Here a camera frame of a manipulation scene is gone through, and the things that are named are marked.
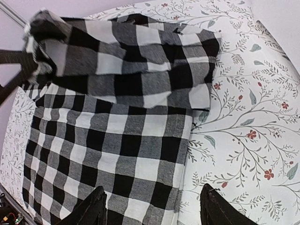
cable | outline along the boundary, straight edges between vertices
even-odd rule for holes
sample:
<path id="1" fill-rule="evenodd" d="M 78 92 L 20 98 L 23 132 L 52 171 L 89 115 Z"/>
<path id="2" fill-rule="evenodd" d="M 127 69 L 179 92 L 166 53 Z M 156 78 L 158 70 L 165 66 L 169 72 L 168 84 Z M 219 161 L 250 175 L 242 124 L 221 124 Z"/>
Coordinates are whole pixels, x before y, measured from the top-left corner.
<path id="1" fill-rule="evenodd" d="M 5 205 L 3 204 L 3 202 L 2 202 L 2 199 L 5 197 L 5 194 L 4 193 L 1 193 L 0 194 L 0 206 L 1 207 L 4 207 Z"/>
<path id="2" fill-rule="evenodd" d="M 10 216 L 10 215 L 13 215 L 13 217 L 14 217 L 14 221 L 15 221 L 15 219 L 17 219 L 16 217 L 15 217 L 15 215 L 14 215 L 14 213 L 9 213 L 9 215 L 8 216 Z"/>

floral bedsheet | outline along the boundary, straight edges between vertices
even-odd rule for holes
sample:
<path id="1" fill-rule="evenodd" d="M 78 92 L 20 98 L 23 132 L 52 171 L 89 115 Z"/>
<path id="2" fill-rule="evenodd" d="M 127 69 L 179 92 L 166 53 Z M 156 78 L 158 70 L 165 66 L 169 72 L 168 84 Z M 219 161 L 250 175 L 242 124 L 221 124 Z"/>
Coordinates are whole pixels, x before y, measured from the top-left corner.
<path id="1" fill-rule="evenodd" d="M 23 89 L 18 88 L 8 120 L 0 165 L 1 185 L 25 210 L 22 196 L 24 160 L 35 108 L 36 105 Z"/>
<path id="2" fill-rule="evenodd" d="M 195 112 L 179 225 L 200 225 L 204 183 L 260 225 L 300 220 L 300 76 L 250 0 L 158 0 L 89 16 L 142 13 L 223 34 L 211 111 Z"/>

black and white plaid fabric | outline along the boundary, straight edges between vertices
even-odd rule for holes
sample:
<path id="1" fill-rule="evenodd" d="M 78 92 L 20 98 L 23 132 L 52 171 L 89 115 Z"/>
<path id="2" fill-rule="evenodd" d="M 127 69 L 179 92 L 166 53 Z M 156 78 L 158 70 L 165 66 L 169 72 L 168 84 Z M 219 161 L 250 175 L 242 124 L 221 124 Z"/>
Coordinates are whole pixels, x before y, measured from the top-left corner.
<path id="1" fill-rule="evenodd" d="M 42 44 L 42 52 L 55 63 L 52 81 L 59 86 L 81 87 L 81 93 L 137 107 L 209 108 L 220 34 L 172 26 L 175 32 L 164 31 L 163 23 L 149 28 L 114 21 L 63 20 L 41 11 L 27 26 L 27 36 L 29 43 L 35 39 Z"/>
<path id="2" fill-rule="evenodd" d="M 27 51 L 39 49 L 36 61 L 53 70 L 50 82 L 36 76 L 45 85 L 23 85 L 37 105 L 23 198 L 44 225 L 66 217 L 97 186 L 108 195 L 108 225 L 177 223 L 191 108 L 209 106 L 202 93 L 215 56 L 207 55 L 217 54 L 219 40 L 145 19 L 62 20 L 42 11 L 27 27 Z"/>

metal rod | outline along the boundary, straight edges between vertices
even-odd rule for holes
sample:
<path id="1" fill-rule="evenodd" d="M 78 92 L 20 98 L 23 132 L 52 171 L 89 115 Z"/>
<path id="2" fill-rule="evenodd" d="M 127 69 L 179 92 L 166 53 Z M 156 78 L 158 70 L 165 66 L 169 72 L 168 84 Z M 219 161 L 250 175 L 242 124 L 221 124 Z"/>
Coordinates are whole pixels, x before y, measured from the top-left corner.
<path id="1" fill-rule="evenodd" d="M 26 20 L 14 11 L 7 3 L 0 0 L 0 10 L 4 12 L 10 19 L 15 21 L 20 27 L 24 28 Z"/>

folded fabric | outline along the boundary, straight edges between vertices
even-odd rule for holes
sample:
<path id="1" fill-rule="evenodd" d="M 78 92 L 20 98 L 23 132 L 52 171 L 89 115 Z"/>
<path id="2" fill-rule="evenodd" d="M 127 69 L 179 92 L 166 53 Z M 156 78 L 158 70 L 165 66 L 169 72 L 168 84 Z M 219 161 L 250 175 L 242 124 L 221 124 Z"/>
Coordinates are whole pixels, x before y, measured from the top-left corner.
<path id="1" fill-rule="evenodd" d="M 200 202 L 202 225 L 258 225 L 238 212 L 209 184 L 203 186 Z"/>
<path id="2" fill-rule="evenodd" d="M 44 10 L 27 25 L 25 39 L 38 63 L 49 61 L 49 79 L 59 86 L 124 105 L 206 109 L 220 34 L 186 30 L 60 18 Z"/>

